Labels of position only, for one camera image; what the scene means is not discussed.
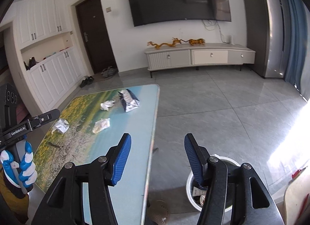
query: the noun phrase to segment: brown door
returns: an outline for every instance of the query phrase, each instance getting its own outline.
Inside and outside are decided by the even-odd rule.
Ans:
[[[85,0],[76,6],[81,34],[94,73],[108,66],[117,68],[100,0]]]

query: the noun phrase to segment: crumpled tissue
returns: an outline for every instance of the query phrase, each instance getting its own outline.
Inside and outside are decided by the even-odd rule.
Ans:
[[[122,89],[118,93],[125,112],[132,111],[140,106],[140,101],[131,90]]]
[[[69,129],[69,123],[67,120],[60,118],[58,119],[52,127],[52,133],[58,131],[61,134],[64,134]]]
[[[108,111],[109,108],[111,108],[114,105],[115,101],[111,100],[111,101],[105,101],[104,103],[100,104],[100,109],[104,110],[104,111]]]
[[[93,133],[97,134],[100,131],[107,129],[110,127],[110,119],[109,118],[101,118],[99,121],[95,122]]]

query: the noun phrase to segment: blue and white glove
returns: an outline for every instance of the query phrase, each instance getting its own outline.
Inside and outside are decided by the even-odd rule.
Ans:
[[[25,142],[25,151],[26,153],[23,156],[21,163],[19,164],[21,172],[18,178],[23,183],[24,187],[28,188],[36,181],[38,173],[36,171],[35,164],[32,162],[34,154],[32,152],[31,144],[28,141]],[[11,167],[11,163],[14,160],[13,155],[9,151],[3,150],[0,154],[0,160],[2,163],[2,167],[4,169],[5,176],[7,177],[8,181],[13,186],[21,188],[18,184],[18,181]]]

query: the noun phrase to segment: silver refrigerator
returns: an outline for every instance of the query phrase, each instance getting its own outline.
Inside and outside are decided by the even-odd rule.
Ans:
[[[247,47],[256,51],[252,69],[262,77],[283,78],[288,61],[284,51],[280,0],[244,0]]]

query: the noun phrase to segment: dragon figurine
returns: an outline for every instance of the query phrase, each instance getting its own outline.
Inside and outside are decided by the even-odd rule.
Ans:
[[[160,49],[160,47],[163,46],[163,45],[167,45],[167,46],[169,46],[169,47],[175,47],[177,43],[182,44],[182,43],[181,43],[181,40],[179,40],[178,38],[173,38],[172,44],[170,44],[170,43],[165,43],[165,42],[164,42],[164,43],[158,45],[158,44],[156,44],[156,43],[154,43],[154,42],[152,42],[152,41],[149,41],[149,42],[148,42],[148,46],[149,46],[149,45],[152,45],[152,46],[155,46],[156,49]]]
[[[185,40],[181,40],[181,41],[188,42],[192,46],[198,45],[198,44],[204,45],[206,43],[206,41],[204,39],[197,39],[197,40],[189,39],[187,41],[185,41]]]

